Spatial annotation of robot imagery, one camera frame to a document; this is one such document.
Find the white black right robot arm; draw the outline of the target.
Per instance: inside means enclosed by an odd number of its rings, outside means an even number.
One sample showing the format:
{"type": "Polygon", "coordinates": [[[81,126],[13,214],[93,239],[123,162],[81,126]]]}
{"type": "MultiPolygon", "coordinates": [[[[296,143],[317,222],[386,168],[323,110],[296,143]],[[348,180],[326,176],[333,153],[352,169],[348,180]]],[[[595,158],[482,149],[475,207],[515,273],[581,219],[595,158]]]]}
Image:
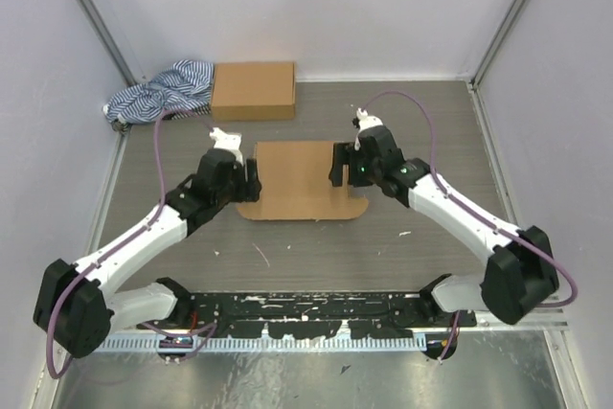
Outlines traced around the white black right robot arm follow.
{"type": "Polygon", "coordinates": [[[488,311],[515,325],[559,288],[551,243],[536,226],[521,229],[454,191],[433,166],[407,159],[384,125],[332,146],[332,186],[377,186],[404,207],[439,224],[482,264],[471,275],[443,274],[420,292],[421,315],[442,327],[457,311],[488,311]]]}

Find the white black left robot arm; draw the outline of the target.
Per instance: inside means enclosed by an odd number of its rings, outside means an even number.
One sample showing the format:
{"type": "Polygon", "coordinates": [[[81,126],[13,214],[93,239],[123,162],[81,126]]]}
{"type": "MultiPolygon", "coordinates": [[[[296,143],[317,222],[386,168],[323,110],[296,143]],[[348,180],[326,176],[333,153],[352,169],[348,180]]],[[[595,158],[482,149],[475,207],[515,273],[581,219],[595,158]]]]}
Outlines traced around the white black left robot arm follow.
{"type": "Polygon", "coordinates": [[[118,329],[162,321],[182,329],[192,320],[192,294],[170,278],[144,288],[121,286],[144,265],[210,222],[230,203],[256,202],[261,182],[255,158],[210,148],[195,173],[166,192],[139,223],[103,249],[45,270],[34,322],[53,343],[84,358],[118,329]]]}

